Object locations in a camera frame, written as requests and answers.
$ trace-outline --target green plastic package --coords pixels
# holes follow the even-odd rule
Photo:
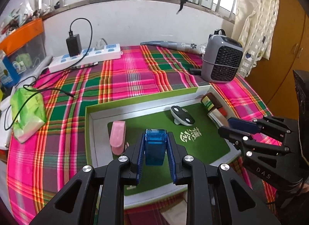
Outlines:
[[[35,92],[19,88],[11,98],[12,118],[14,119],[24,102]],[[24,143],[46,123],[46,112],[41,93],[33,96],[22,108],[13,124],[15,138]]]

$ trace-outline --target wooden cabinet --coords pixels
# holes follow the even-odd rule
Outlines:
[[[280,0],[269,60],[262,58],[246,81],[268,104],[280,88],[299,50],[305,11],[298,0]]]
[[[309,72],[309,17],[306,16],[305,29],[292,68],[275,96],[267,105],[273,115],[298,119],[298,102],[295,92],[293,70]]]

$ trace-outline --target orange lid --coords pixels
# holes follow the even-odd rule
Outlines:
[[[23,47],[27,42],[44,32],[41,18],[35,19],[26,25],[21,26],[12,34],[8,35],[1,43],[0,49],[8,56]]]

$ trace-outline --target white polka dot curtain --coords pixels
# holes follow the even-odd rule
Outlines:
[[[279,0],[237,0],[232,38],[244,48],[238,73],[250,74],[263,58],[269,59]]]

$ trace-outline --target black power adapter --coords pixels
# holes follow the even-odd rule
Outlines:
[[[70,57],[78,56],[81,54],[79,34],[73,35],[73,31],[71,29],[69,31],[69,37],[66,39],[66,45],[68,46]]]

